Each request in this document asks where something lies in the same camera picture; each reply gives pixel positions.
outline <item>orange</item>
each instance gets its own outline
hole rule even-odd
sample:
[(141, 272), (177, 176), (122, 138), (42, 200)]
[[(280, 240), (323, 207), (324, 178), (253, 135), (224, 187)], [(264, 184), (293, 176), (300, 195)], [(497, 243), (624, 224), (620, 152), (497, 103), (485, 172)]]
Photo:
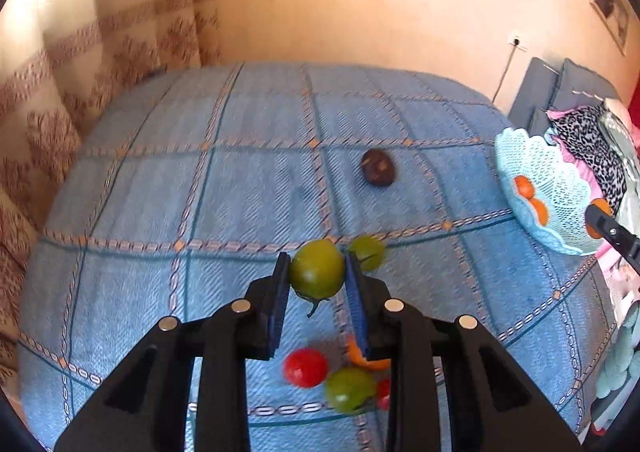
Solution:
[(349, 335), (347, 340), (347, 356), (354, 366), (369, 369), (369, 371), (386, 371), (391, 367), (391, 360), (377, 360), (375, 362), (369, 362), (364, 358), (353, 335)]
[(546, 224), (549, 222), (549, 210), (546, 209), (545, 204), (536, 198), (530, 199), (529, 203), (531, 203), (531, 206), (534, 207), (536, 213), (538, 214), (538, 222), (542, 226), (546, 226)]
[[(597, 199), (594, 199), (591, 203), (589, 203), (590, 205), (596, 205), (600, 210), (602, 210), (604, 213), (606, 213), (607, 216), (612, 215), (611, 213), (611, 207), (609, 206), (609, 203), (607, 202), (606, 199), (604, 199), (604, 197), (599, 197)], [(591, 228), (587, 223), (584, 223), (586, 228), (587, 228), (587, 233), (589, 234), (590, 238), (592, 239), (601, 239), (602, 236), (594, 229)]]
[(533, 199), (533, 196), (536, 195), (536, 188), (528, 177), (522, 175), (516, 176), (513, 178), (513, 181), (516, 184), (518, 194), (524, 197), (524, 199)]

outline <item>turquoise plastic bowl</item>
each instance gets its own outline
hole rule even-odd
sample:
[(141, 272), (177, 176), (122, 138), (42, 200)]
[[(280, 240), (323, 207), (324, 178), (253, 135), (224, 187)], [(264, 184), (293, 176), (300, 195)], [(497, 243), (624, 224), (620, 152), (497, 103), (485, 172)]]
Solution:
[[(527, 232), (547, 248), (569, 255), (591, 255), (601, 239), (593, 239), (584, 223), (591, 188), (577, 168), (562, 160), (560, 149), (519, 128), (506, 128), (495, 137), (500, 184), (514, 215)], [(536, 198), (549, 211), (546, 226), (540, 225), (533, 206), (516, 189), (513, 179), (523, 175), (536, 188)]]

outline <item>green fruit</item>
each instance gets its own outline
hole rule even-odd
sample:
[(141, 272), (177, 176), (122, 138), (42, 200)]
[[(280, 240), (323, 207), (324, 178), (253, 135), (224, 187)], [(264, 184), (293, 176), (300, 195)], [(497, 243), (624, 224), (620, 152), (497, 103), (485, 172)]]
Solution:
[(363, 272), (372, 272), (385, 260), (384, 243), (371, 236), (357, 236), (348, 250), (356, 254)]
[(351, 414), (376, 395), (376, 382), (364, 369), (349, 367), (334, 372), (325, 384), (326, 400), (338, 412)]
[(344, 257), (329, 239), (310, 241), (298, 250), (289, 266), (289, 282), (299, 297), (318, 308), (321, 300), (340, 291), (344, 282)]

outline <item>electrical socket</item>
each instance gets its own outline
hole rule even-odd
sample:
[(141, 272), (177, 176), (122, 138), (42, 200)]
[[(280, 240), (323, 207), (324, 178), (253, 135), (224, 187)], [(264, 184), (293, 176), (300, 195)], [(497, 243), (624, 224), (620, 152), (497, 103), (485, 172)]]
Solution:
[(507, 42), (513, 46), (516, 44), (516, 39), (518, 40), (518, 49), (526, 53), (529, 48), (527, 48), (525, 39), (519, 31), (512, 31), (507, 39)]

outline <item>leopard print fabric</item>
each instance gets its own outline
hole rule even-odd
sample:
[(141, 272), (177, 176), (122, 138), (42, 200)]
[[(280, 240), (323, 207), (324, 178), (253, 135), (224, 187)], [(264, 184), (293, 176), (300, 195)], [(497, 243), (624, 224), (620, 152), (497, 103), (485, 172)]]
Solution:
[(567, 150), (591, 167), (605, 199), (616, 214), (626, 192), (626, 181), (620, 158), (598, 127), (598, 119), (604, 112), (602, 104), (585, 106), (549, 121)]

